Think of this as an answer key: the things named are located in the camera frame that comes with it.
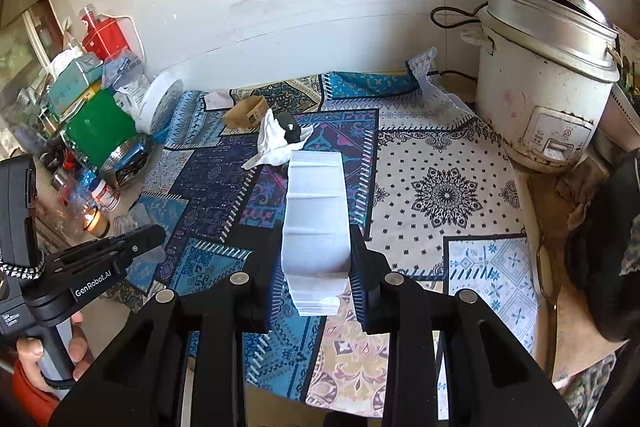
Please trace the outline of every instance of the silver screw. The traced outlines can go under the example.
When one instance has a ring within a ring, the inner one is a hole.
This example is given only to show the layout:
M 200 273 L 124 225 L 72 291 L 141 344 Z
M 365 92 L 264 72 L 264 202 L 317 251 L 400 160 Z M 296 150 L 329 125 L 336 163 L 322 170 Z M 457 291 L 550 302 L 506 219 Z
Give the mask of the silver screw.
M 398 272 L 389 272 L 385 275 L 385 281 L 393 286 L 399 286 L 404 282 L 404 277 Z
M 249 282 L 249 275 L 244 272 L 236 272 L 231 274 L 229 280 L 231 281 L 231 284 L 241 285 Z
M 466 302 L 467 304 L 473 304 L 478 300 L 478 294 L 473 290 L 469 290 L 469 289 L 462 290 L 459 293 L 458 297 L 460 297 L 460 300 L 462 300 L 463 302 Z
M 156 293 L 156 301 L 161 304 L 165 304 L 167 302 L 171 302 L 174 298 L 174 292 L 172 290 L 168 290 L 165 288 L 164 290 L 160 290 Z

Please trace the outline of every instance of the rice cooker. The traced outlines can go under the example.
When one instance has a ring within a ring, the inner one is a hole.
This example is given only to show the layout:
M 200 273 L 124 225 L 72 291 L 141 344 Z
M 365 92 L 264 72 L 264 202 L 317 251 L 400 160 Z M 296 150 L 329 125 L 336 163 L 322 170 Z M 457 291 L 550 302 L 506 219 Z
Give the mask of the rice cooker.
M 620 74 L 617 33 L 590 0 L 489 0 L 481 30 L 476 107 L 506 153 L 540 172 L 575 165 Z

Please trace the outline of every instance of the red container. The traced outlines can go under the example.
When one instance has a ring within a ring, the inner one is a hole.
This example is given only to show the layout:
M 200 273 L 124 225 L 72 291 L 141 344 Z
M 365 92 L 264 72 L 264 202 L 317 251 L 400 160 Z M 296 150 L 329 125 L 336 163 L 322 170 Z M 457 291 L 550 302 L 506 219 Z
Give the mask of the red container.
M 88 52 L 94 52 L 100 60 L 105 60 L 125 48 L 131 49 L 116 19 L 111 17 L 99 22 L 95 30 L 89 27 L 82 45 Z

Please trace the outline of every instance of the cardboard box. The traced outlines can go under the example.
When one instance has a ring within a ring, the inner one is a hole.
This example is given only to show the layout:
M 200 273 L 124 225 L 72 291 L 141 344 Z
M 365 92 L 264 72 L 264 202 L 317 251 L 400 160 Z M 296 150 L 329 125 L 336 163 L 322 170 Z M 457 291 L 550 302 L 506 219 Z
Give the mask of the cardboard box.
M 222 121 L 229 129 L 256 127 L 268 110 L 269 104 L 265 97 L 253 95 L 236 103 L 222 116 Z

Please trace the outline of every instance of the white package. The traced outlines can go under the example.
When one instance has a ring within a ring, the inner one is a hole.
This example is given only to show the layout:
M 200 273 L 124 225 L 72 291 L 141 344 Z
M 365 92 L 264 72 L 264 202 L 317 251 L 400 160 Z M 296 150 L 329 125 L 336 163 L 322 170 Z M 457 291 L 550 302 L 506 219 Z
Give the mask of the white package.
M 351 266 L 349 211 L 338 152 L 293 151 L 282 271 L 300 315 L 335 315 Z

